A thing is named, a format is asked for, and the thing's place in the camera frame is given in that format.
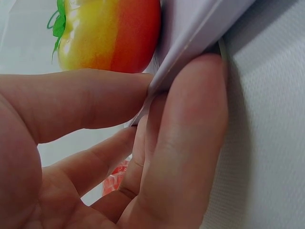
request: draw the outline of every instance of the red object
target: red object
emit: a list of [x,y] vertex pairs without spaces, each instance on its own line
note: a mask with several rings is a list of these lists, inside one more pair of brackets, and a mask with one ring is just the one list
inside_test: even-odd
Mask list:
[[102,191],[102,195],[105,196],[107,194],[109,194],[112,191],[115,191],[119,188],[119,185],[121,183],[121,181],[123,180],[124,174],[127,170],[127,166],[128,166],[129,161],[125,160],[122,163],[120,163],[116,169],[111,173],[111,175],[109,177],[107,177],[104,181],[103,181],[103,191]]

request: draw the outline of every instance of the artificial tomato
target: artificial tomato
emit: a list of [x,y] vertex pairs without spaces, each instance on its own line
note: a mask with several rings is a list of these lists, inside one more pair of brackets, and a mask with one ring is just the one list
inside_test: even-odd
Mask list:
[[160,0],[58,0],[57,5],[61,25],[55,22],[53,34],[61,30],[55,49],[63,70],[139,73],[148,66],[160,32]]

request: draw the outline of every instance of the finger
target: finger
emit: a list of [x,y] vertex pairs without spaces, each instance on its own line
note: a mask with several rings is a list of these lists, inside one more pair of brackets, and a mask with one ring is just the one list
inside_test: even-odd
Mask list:
[[52,165],[74,184],[80,196],[101,183],[132,152],[135,127],[119,131],[96,146]]
[[154,157],[130,217],[130,228],[199,228],[227,116],[221,58],[197,58],[181,71],[169,92]]
[[93,69],[36,76],[2,76],[0,94],[14,107],[36,143],[81,128],[130,120],[141,108],[148,74]]
[[141,185],[150,166],[153,153],[157,144],[159,129],[163,110],[166,102],[167,94],[162,94],[156,97],[150,107],[146,132],[145,132],[145,162],[142,173]]
[[140,182],[145,162],[144,148],[146,123],[147,116],[145,115],[138,124],[138,130],[132,150],[132,159],[128,164],[124,179],[119,186],[119,190],[131,199],[138,195],[140,191]]
[[132,159],[128,164],[127,171],[119,186],[118,191],[113,191],[101,197],[91,205],[112,222],[116,223],[131,200],[138,195],[145,161],[144,144],[147,116],[144,116],[138,124],[132,150]]

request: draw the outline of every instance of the red-yellow tomato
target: red-yellow tomato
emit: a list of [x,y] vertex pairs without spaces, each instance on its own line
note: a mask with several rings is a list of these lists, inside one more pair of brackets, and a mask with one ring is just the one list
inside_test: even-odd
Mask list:
[[62,69],[139,73],[148,66],[160,32],[160,0],[65,0],[64,7]]

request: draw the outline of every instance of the skin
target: skin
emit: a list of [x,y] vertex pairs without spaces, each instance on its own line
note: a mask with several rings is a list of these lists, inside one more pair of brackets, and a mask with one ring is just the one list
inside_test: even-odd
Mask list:
[[[151,76],[79,70],[0,77],[0,228],[197,229],[227,126],[226,70],[199,57],[138,128],[41,168],[37,144],[132,118]],[[81,197],[132,151],[119,190]]]
[[65,70],[142,72],[161,26],[159,0],[65,0],[66,27],[58,50]]

